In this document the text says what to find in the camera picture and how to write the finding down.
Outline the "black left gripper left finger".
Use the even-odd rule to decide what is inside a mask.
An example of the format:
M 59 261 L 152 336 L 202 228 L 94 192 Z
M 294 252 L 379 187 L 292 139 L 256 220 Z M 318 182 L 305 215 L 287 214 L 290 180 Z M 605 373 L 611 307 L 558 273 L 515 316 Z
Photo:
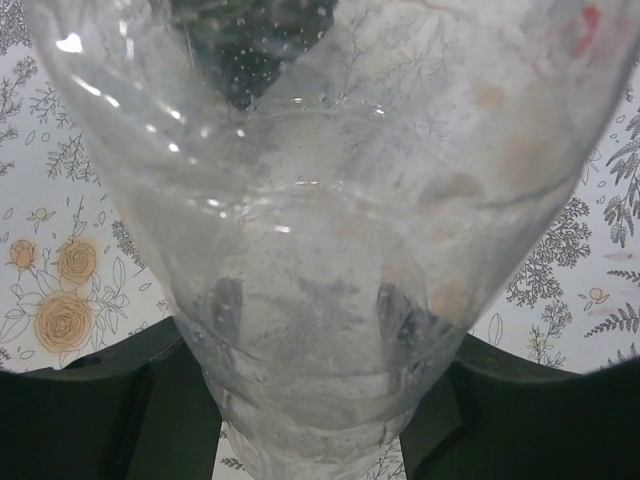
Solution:
M 220 427 L 171 318 L 60 370 L 1 374 L 4 479 L 210 479 Z

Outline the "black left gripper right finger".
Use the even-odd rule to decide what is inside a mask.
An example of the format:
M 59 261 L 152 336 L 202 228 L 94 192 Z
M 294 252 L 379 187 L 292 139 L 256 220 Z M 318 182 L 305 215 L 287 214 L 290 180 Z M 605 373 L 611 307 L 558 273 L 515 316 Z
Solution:
M 468 335 L 400 443 L 409 479 L 636 479 L 639 362 L 573 374 Z

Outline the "clear plastic bottle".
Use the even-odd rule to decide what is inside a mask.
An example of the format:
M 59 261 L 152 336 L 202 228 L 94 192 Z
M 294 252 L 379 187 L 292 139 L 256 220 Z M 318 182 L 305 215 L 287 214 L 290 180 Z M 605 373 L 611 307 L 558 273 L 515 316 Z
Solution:
M 28 1 L 256 479 L 353 479 L 569 200 L 635 1 Z

